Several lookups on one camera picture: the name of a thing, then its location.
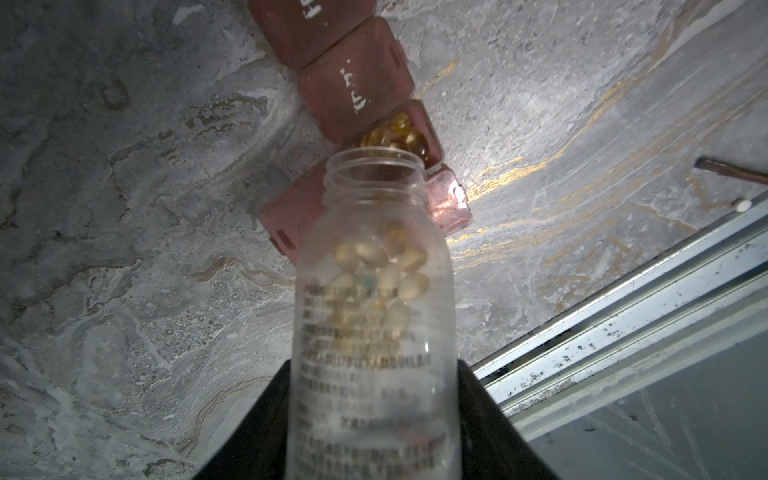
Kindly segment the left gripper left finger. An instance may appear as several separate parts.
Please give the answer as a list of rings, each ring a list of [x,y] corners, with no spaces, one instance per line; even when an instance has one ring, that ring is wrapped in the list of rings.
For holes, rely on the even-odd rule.
[[[291,362],[285,361],[234,433],[193,476],[203,479],[284,479]]]

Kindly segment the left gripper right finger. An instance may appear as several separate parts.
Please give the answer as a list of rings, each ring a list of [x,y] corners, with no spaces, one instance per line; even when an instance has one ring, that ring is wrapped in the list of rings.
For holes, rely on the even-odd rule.
[[[466,362],[458,362],[463,480],[556,480]]]

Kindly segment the small amber glass vial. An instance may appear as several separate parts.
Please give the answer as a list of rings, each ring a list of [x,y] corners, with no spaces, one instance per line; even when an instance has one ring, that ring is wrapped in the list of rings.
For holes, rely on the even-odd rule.
[[[416,155],[332,156],[297,263],[289,479],[462,475],[454,279]]]

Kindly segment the brown pill organizer box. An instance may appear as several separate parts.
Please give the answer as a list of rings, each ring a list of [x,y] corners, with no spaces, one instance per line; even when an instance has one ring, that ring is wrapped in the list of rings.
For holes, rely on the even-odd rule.
[[[407,57],[374,1],[251,1],[250,12],[277,59],[297,74],[304,105],[335,147],[406,113],[427,138],[428,212],[447,236],[472,222],[463,186],[424,104],[413,98]]]

